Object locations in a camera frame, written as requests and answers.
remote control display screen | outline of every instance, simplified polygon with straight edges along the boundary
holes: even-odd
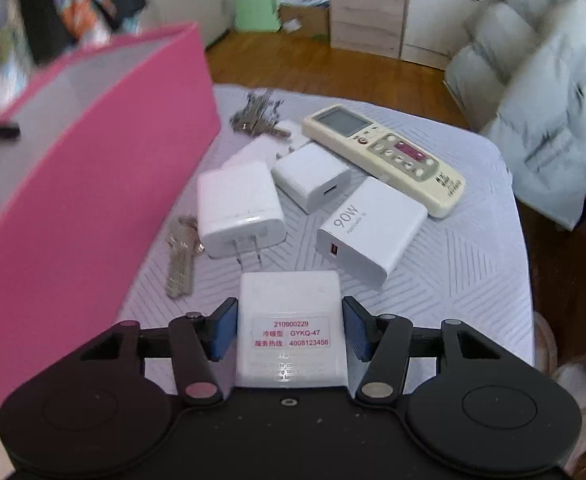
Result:
[[[410,156],[410,158],[412,158],[413,160],[416,160],[418,162],[421,162],[425,158],[425,155],[422,152],[416,150],[412,146],[409,146],[405,142],[398,142],[395,145],[395,147],[401,152],[406,153],[406,155]]]
[[[313,119],[344,137],[350,137],[359,130],[373,124],[371,121],[367,121],[341,107],[326,110],[323,114],[317,115]]]

circular base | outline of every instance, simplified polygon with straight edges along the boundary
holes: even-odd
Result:
[[[11,459],[59,478],[115,472],[150,450],[169,425],[160,387],[106,362],[44,374],[0,410],[0,438]]]
[[[421,384],[407,423],[422,444],[460,469],[518,476],[556,465],[581,415],[572,397],[520,363],[474,362]]]

white jacket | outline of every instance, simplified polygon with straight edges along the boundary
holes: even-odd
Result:
[[[489,0],[446,69],[522,201],[572,229],[586,196],[586,0]]]

90w charger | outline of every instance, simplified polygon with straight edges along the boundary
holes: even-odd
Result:
[[[319,228],[316,250],[380,289],[426,216],[422,204],[369,176]]]

usb charger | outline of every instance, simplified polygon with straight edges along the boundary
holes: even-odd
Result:
[[[275,184],[308,214],[340,196],[350,184],[350,168],[311,142],[277,161]]]
[[[264,162],[207,171],[198,178],[198,231],[209,256],[221,258],[283,242],[284,212]]]
[[[288,139],[284,139],[266,134],[260,135],[229,158],[222,167],[229,168],[261,160],[272,170],[280,158],[288,156],[311,142],[311,139],[302,135],[302,125],[295,123],[295,121],[288,119],[279,121],[276,126],[281,130],[288,131],[291,136]]]
[[[426,219],[426,208],[369,176],[317,231],[316,250],[380,289]]]

